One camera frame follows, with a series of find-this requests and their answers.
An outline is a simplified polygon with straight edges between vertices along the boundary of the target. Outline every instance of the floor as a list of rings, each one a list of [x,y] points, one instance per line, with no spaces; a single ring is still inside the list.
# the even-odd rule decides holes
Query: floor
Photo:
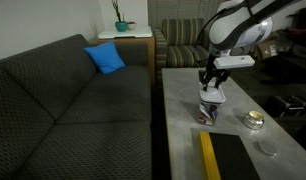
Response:
[[[301,96],[306,101],[306,84],[263,84],[273,80],[265,71],[266,63],[256,61],[253,67],[233,69],[231,78],[261,107],[273,96]],[[306,112],[302,116],[273,117],[281,127],[294,136],[306,124]]]
[[[256,61],[253,67],[233,69],[230,77],[262,107],[272,96],[297,95],[306,100],[306,84],[262,84],[263,80],[272,80],[264,71],[265,67],[263,61]],[[153,179],[171,179],[163,90],[159,88],[152,89],[152,118]],[[274,120],[294,137],[306,125],[306,112],[302,116],[275,117]]]

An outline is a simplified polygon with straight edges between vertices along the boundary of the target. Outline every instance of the gray armchair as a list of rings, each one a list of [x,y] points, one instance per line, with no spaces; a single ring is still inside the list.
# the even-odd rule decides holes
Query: gray armchair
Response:
[[[162,86],[162,68],[201,66],[196,60],[208,57],[208,32],[204,31],[195,49],[195,41],[204,19],[164,19],[161,29],[154,29],[156,85]]]

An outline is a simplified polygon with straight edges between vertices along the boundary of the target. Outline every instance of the round lid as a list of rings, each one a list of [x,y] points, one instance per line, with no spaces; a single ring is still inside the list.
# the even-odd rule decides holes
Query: round lid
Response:
[[[263,151],[264,154],[275,156],[277,154],[276,148],[267,141],[259,141],[260,149]]]

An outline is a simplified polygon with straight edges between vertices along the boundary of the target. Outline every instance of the potted plant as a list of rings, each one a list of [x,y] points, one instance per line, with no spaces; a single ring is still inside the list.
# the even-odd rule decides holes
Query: potted plant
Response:
[[[112,5],[115,9],[116,16],[117,16],[117,19],[118,19],[118,21],[115,22],[115,27],[116,27],[117,31],[124,32],[124,31],[126,31],[127,23],[124,21],[124,15],[123,15],[123,21],[121,20],[121,14],[120,14],[120,11],[119,11],[118,1],[117,0],[112,0]]]

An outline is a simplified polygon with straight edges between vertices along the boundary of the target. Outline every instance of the yellow strip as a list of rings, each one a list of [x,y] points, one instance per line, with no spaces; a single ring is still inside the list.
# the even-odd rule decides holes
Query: yellow strip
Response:
[[[202,147],[202,160],[204,164],[204,171],[207,180],[220,180],[220,172],[217,167],[215,154],[208,132],[200,132],[200,140]]]

